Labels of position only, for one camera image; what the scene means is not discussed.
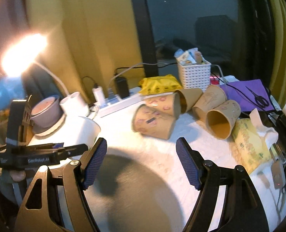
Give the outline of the left hand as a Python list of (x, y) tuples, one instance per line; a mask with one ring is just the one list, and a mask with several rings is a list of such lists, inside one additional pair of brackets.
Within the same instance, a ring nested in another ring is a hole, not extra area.
[(26, 172), (25, 171), (15, 171), (10, 170), (9, 171), (10, 177), (15, 182), (21, 182), (26, 178)]

